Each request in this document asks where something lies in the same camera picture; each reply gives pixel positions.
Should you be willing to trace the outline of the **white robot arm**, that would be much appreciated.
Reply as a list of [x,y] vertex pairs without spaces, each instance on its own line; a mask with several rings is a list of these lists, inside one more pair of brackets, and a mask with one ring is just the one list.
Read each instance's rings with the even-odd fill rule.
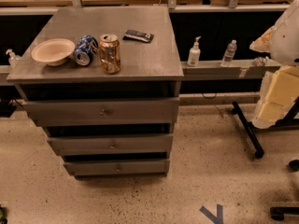
[[294,0],[250,49],[264,51],[280,64],[275,72],[266,72],[260,88],[252,124],[267,129],[286,117],[299,97],[299,0]]

